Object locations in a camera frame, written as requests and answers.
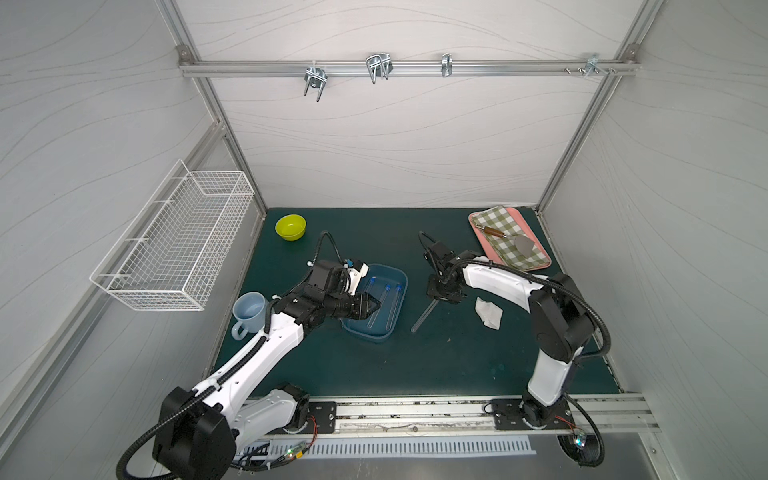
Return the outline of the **clear test tube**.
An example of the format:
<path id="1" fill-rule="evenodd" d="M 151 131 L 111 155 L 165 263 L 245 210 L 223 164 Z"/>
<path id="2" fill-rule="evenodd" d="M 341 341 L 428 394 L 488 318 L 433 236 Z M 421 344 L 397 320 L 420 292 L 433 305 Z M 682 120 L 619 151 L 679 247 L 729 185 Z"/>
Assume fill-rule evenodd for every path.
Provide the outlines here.
<path id="1" fill-rule="evenodd" d="M 396 316 L 396 310 L 399 305 L 399 299 L 402 293 L 403 286 L 401 284 L 398 284 L 395 289 L 395 294 L 392 299 L 392 304 L 390 311 L 388 313 L 387 322 L 385 324 L 385 328 L 387 332 L 390 332 L 393 328 L 394 322 L 395 322 L 395 316 Z"/>
<path id="2" fill-rule="evenodd" d="M 437 307 L 439 303 L 440 301 L 438 299 L 434 299 L 430 302 L 430 304 L 425 308 L 425 310 L 417 318 L 416 322 L 412 325 L 411 327 L 412 334 L 415 334 L 419 330 L 419 328 L 424 324 L 424 322 L 431 315 L 431 313 L 434 311 L 434 309 Z"/>
<path id="3" fill-rule="evenodd" d="M 379 303 L 379 308 L 371 315 L 371 317 L 370 317 L 370 319 L 369 319 L 369 321 L 367 323 L 367 328 L 369 330 L 373 328 L 373 326 L 374 326 L 374 324 L 375 324 L 379 314 L 381 313 L 381 310 L 384 307 L 384 304 L 385 304 L 385 302 L 387 300 L 387 297 L 389 296 L 390 290 L 391 290 L 391 285 L 387 284 L 385 289 L 384 289 L 384 292 L 382 293 L 382 296 L 379 298 L 379 302 L 380 302 Z"/>

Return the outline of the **blue capped test tube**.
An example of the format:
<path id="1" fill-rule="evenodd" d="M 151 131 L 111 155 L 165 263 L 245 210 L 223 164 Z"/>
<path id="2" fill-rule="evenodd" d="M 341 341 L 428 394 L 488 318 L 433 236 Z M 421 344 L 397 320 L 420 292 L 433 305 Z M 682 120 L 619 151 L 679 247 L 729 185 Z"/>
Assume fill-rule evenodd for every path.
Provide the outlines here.
<path id="1" fill-rule="evenodd" d="M 376 292 L 375 292 L 376 281 L 377 281 L 377 277 L 376 276 L 372 276 L 370 278 L 370 280 L 368 281 L 368 283 L 367 283 L 367 285 L 365 287 L 365 290 L 364 290 L 365 293 L 368 293 L 372 297 L 376 297 Z"/>

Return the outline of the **white gauze wipe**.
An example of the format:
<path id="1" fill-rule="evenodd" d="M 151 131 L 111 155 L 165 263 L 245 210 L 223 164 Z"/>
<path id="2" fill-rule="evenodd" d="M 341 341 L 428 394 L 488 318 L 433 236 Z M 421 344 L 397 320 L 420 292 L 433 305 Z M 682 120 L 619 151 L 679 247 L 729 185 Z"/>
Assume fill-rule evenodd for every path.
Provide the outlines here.
<path id="1" fill-rule="evenodd" d="M 492 330 L 500 329 L 503 310 L 499 306 L 478 297 L 475 302 L 475 311 L 485 327 Z"/>

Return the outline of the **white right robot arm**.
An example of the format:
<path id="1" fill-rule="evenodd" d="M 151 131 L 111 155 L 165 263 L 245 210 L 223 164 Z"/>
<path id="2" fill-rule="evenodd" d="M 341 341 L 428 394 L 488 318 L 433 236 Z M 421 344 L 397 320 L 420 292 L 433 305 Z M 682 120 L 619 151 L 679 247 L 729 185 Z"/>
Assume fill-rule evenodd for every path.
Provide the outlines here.
<path id="1" fill-rule="evenodd" d="M 539 353 L 524 405 L 544 409 L 560 401 L 573 362 L 600 328 L 599 316 L 572 279 L 537 277 L 472 251 L 457 254 L 442 242 L 425 246 L 424 258 L 433 269 L 427 286 L 433 300 L 457 304 L 469 287 L 504 298 L 529 313 Z"/>

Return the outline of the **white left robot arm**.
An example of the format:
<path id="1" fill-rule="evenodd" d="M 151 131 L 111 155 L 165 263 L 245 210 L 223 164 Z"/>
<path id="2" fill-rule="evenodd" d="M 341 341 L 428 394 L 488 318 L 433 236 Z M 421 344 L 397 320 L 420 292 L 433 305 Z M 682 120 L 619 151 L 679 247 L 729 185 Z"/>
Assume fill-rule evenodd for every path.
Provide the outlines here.
<path id="1" fill-rule="evenodd" d="M 235 455 L 260 437 L 305 422 L 306 396 L 289 385 L 246 401 L 267 374 L 327 318 L 365 320 L 381 303 L 360 290 L 360 260 L 317 260 L 306 277 L 270 302 L 264 326 L 227 363 L 190 390 L 163 401 L 152 457 L 170 477 L 220 479 Z"/>

